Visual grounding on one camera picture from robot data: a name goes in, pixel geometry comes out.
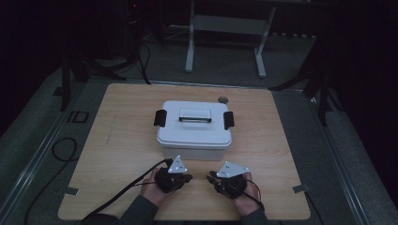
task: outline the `wooden board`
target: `wooden board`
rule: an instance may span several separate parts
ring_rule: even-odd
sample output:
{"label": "wooden board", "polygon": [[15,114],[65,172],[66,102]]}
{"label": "wooden board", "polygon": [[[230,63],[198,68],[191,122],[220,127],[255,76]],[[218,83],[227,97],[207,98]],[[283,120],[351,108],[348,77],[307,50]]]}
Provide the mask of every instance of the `wooden board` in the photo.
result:
{"label": "wooden board", "polygon": [[[217,102],[218,97],[227,97],[229,111],[234,112],[232,144],[220,161],[184,160],[193,179],[166,200],[156,219],[239,219],[234,206],[206,180],[208,172],[219,170],[226,160],[251,170],[269,219],[308,218],[304,194],[292,189],[300,185],[299,175],[268,90],[120,83],[106,91],[69,183],[79,194],[65,195],[59,217],[84,218],[164,159],[158,127],[153,126],[163,102]],[[130,189],[102,213],[120,217],[140,189]]]}

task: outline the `wire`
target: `wire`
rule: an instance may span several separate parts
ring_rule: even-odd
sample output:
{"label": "wire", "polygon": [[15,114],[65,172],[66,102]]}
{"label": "wire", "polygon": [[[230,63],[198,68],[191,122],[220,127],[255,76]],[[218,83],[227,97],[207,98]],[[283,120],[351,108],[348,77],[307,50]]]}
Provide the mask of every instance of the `wire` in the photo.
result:
{"label": "wire", "polygon": [[[69,156],[67,159],[61,158],[61,157],[59,157],[59,156],[55,153],[55,147],[56,147],[59,143],[61,143],[61,142],[63,142],[63,141],[72,141],[72,142],[73,142],[73,149],[72,149],[73,152],[72,152],[72,154],[70,154],[70,156]],[[52,181],[53,181],[62,171],[64,171],[64,169],[68,166],[68,164],[69,164],[70,162],[76,161],[76,160],[79,159],[78,157],[77,157],[77,158],[73,158],[74,155],[75,155],[75,153],[76,153],[76,150],[77,150],[77,142],[76,142],[74,139],[69,138],[69,137],[60,139],[60,140],[56,141],[56,142],[53,144],[53,147],[52,147],[53,156],[54,156],[56,159],[65,162],[65,164],[64,164],[64,166],[62,166],[62,168],[50,179],[50,181],[47,182],[47,184],[41,189],[41,191],[38,193],[38,195],[36,195],[35,199],[30,203],[30,205],[29,205],[29,207],[28,207],[28,209],[27,209],[27,211],[26,211],[26,213],[25,213],[25,216],[24,216],[24,220],[23,220],[23,224],[24,224],[24,225],[27,225],[27,222],[28,222],[28,219],[29,219],[29,214],[30,214],[30,212],[32,211],[32,208],[33,208],[33,206],[35,205],[35,203],[36,203],[36,201],[38,200],[38,198],[39,198],[39,197],[41,196],[41,194],[44,192],[44,190],[52,183]]]}
{"label": "wire", "polygon": [[318,211],[318,209],[316,208],[316,206],[315,206],[313,200],[311,199],[310,195],[307,193],[307,191],[305,191],[304,194],[305,194],[305,196],[307,196],[308,200],[310,201],[311,205],[312,205],[313,208],[314,208],[314,211],[316,212],[316,215],[317,215],[318,218],[319,218],[319,221],[320,221],[321,224],[323,225],[323,224],[324,224],[324,221],[323,221],[323,219],[321,218],[321,216],[320,216],[320,214],[319,214],[319,211]]}
{"label": "wire", "polygon": [[[258,188],[258,186],[257,186],[253,181],[249,181],[249,182],[251,182],[252,184],[254,184],[255,187],[257,188],[258,192],[260,193],[260,188]],[[248,194],[248,193],[246,193],[246,192],[244,192],[244,191],[242,191],[242,190],[240,190],[240,189],[237,189],[236,187],[233,187],[233,186],[229,186],[229,187],[232,188],[232,189],[234,189],[234,190],[237,190],[237,191],[241,192],[244,196],[246,196],[246,197],[248,197],[249,199],[255,201],[255,202],[258,204],[258,206],[260,206],[260,208],[261,208],[263,211],[265,210],[265,207],[264,207],[263,203],[261,202],[261,194],[259,195],[259,196],[260,196],[260,201],[258,201],[258,200],[256,200],[252,195],[250,195],[250,194]]]}
{"label": "wire", "polygon": [[82,224],[85,224],[86,222],[88,222],[88,220],[96,215],[97,213],[99,213],[100,211],[102,211],[103,209],[105,209],[106,207],[108,207],[109,205],[111,205],[114,201],[116,201],[118,198],[120,198],[126,191],[128,191],[130,188],[135,187],[137,185],[137,183],[141,180],[144,179],[144,177],[152,172],[156,167],[158,167],[159,165],[161,165],[163,162],[165,162],[166,164],[170,163],[170,158],[168,159],[164,159],[158,163],[156,163],[152,168],[150,168],[147,172],[145,172],[144,174],[142,174],[140,177],[138,177],[137,179],[135,179],[133,182],[131,182],[130,184],[128,184],[126,187],[124,187],[119,193],[117,193],[111,200],[109,200],[108,202],[106,202],[105,204],[103,204],[102,206],[98,207],[96,210],[94,210],[93,212],[91,212],[90,214],[88,214],[87,216],[85,216],[85,218],[82,220]]}
{"label": "wire", "polygon": [[256,187],[257,190],[258,190],[258,196],[259,196],[259,199],[260,199],[260,202],[261,202],[261,191],[260,191],[260,188],[259,188],[253,181],[248,180],[248,179],[246,179],[246,181],[249,181],[250,183],[252,183],[253,185],[255,185],[255,187]]}
{"label": "wire", "polygon": [[142,43],[142,44],[143,44],[143,46],[146,47],[146,49],[148,50],[148,57],[146,58],[145,64],[143,64],[143,60],[142,60],[142,58],[141,58],[141,55],[138,54],[138,60],[139,60],[139,62],[140,62],[140,66],[141,66],[141,70],[140,70],[140,69],[138,69],[138,70],[139,70],[139,71],[141,72],[141,74],[143,75],[143,79],[144,79],[144,81],[146,82],[146,84],[151,84],[151,82],[149,81],[149,79],[148,79],[147,76],[146,76],[146,67],[147,67],[147,65],[148,65],[149,58],[150,58],[150,49],[149,49],[149,47],[147,47],[144,43]]}

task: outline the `person's arm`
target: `person's arm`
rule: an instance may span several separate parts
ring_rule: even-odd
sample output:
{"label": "person's arm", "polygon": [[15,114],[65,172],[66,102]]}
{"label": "person's arm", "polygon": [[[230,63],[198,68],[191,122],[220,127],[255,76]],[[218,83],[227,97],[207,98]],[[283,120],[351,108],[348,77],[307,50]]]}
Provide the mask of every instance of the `person's arm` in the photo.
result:
{"label": "person's arm", "polygon": [[129,209],[122,215],[120,220],[113,225],[147,225],[152,224],[161,203],[174,192],[164,193],[155,184],[155,169],[148,179],[143,181],[140,195],[130,205]]}
{"label": "person's arm", "polygon": [[[246,180],[252,181],[252,174],[246,172],[243,174]],[[247,187],[244,190],[246,194],[254,197],[258,200],[258,190],[257,187],[252,183],[247,181]],[[241,195],[234,200],[231,200],[232,204],[235,206],[237,211],[240,213],[240,221],[243,225],[265,225],[268,224],[268,219],[263,209],[255,202],[253,199],[245,195]]]}

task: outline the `metal stand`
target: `metal stand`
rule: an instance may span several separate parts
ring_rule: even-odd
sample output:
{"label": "metal stand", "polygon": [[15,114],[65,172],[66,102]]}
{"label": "metal stand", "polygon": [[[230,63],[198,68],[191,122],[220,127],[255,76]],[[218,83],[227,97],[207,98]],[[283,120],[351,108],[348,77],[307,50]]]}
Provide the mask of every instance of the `metal stand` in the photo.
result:
{"label": "metal stand", "polygon": [[194,55],[194,40],[193,35],[195,30],[206,30],[226,33],[239,33],[249,35],[261,35],[261,41],[257,48],[254,49],[255,62],[257,64],[258,75],[261,78],[266,77],[266,70],[264,67],[263,52],[264,45],[268,37],[268,31],[275,15],[276,8],[273,7],[269,13],[267,20],[251,20],[238,19],[227,17],[215,17],[206,15],[195,15],[194,0],[191,0],[191,20],[190,20],[190,43],[188,46],[187,61],[185,65],[186,72],[192,72],[193,55]]}

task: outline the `box lid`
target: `box lid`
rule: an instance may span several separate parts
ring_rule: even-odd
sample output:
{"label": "box lid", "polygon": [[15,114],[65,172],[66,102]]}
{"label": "box lid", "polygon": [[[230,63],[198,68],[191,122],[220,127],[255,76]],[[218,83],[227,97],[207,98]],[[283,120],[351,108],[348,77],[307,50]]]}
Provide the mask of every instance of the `box lid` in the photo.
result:
{"label": "box lid", "polygon": [[234,121],[225,104],[170,100],[162,113],[158,141],[166,147],[223,149],[231,143]]}

